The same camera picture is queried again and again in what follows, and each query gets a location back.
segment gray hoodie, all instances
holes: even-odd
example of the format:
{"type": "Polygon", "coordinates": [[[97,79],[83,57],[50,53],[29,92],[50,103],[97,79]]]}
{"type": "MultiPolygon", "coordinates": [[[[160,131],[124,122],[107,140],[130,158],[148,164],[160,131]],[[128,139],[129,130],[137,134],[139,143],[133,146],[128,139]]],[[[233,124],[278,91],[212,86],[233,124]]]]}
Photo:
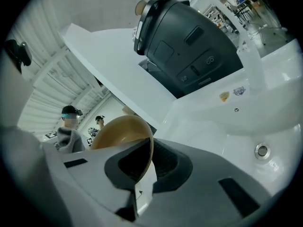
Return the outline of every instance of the gray hoodie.
{"type": "Polygon", "coordinates": [[[88,148],[87,142],[81,134],[74,129],[60,127],[57,130],[58,151],[69,154],[79,151],[85,151],[88,148]]]}

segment black rectangle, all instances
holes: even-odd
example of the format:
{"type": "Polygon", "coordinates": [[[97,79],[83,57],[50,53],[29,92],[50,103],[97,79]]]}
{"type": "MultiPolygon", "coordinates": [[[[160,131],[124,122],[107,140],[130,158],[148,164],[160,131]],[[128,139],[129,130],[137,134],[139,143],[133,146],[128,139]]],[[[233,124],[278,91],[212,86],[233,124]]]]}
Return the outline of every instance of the black rectangle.
{"type": "Polygon", "coordinates": [[[187,43],[189,46],[191,46],[198,38],[200,38],[203,35],[204,31],[202,28],[197,27],[191,35],[185,40],[185,43],[187,43]]]}
{"type": "Polygon", "coordinates": [[[220,180],[219,184],[243,217],[248,216],[260,207],[232,178],[220,180]]]}
{"type": "Polygon", "coordinates": [[[65,164],[66,168],[69,168],[69,167],[81,165],[86,162],[87,162],[87,160],[82,158],[82,159],[78,159],[78,160],[68,161],[68,162],[65,162],[64,164],[65,164]]]}

